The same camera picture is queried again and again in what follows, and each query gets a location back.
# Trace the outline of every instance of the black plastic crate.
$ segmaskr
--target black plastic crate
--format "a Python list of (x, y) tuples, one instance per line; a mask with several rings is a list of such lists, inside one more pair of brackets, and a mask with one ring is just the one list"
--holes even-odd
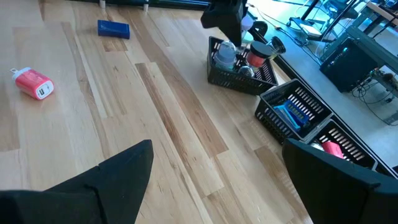
[(209, 83), (252, 95), (260, 95), (273, 86), (278, 85), (269, 60), (266, 60), (262, 64), (262, 67), (256, 71), (255, 78), (240, 75), (238, 73), (238, 70), (242, 66), (247, 65), (246, 57), (249, 53), (248, 49), (242, 54), (236, 55), (237, 60), (233, 71), (217, 67), (213, 57), (219, 49), (222, 41), (223, 40), (215, 37), (209, 37), (209, 51), (207, 59), (207, 80)]
[(345, 160), (372, 170), (376, 169), (376, 160), (366, 152), (364, 146), (362, 146), (352, 134), (348, 134), (332, 119), (327, 121), (307, 143), (311, 144), (317, 141), (320, 144), (327, 141), (334, 142), (340, 146)]
[[(331, 115), (321, 100), (296, 79), (263, 93), (260, 98), (256, 118), (281, 144), (287, 138), (305, 141)], [(307, 125), (297, 132), (274, 110), (274, 106), (282, 105), (287, 100), (291, 100), (309, 117)]]

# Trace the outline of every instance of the glass jar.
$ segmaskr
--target glass jar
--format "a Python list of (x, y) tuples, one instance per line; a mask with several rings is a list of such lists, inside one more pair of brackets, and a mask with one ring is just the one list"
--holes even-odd
[(273, 51), (270, 46), (260, 41), (254, 41), (250, 45), (250, 52), (248, 53), (246, 60), (253, 69), (257, 69), (261, 67), (264, 60), (269, 58), (272, 54)]

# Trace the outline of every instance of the blue book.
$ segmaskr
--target blue book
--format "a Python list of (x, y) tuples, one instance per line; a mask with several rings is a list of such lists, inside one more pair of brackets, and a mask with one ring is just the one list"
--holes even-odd
[(98, 35), (130, 39), (129, 24), (98, 20)]

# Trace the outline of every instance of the red container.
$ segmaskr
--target red container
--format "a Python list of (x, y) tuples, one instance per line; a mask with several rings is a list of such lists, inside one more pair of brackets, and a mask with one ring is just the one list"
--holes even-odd
[(254, 41), (250, 45), (250, 52), (248, 54), (248, 63), (256, 68), (261, 67), (264, 60), (272, 55), (272, 49), (260, 41)]
[(54, 91), (54, 84), (48, 77), (27, 67), (22, 70), (11, 69), (12, 79), (17, 87), (29, 96), (43, 100)]
[(325, 150), (325, 152), (344, 159), (343, 153), (341, 152), (340, 146), (338, 144), (328, 141), (322, 144), (322, 148)]

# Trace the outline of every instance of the clear plastic bottle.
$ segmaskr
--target clear plastic bottle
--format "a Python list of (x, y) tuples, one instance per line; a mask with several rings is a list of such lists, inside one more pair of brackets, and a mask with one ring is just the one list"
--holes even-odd
[(236, 47), (230, 41), (223, 41), (214, 55), (214, 61), (219, 68), (232, 70), (236, 61)]

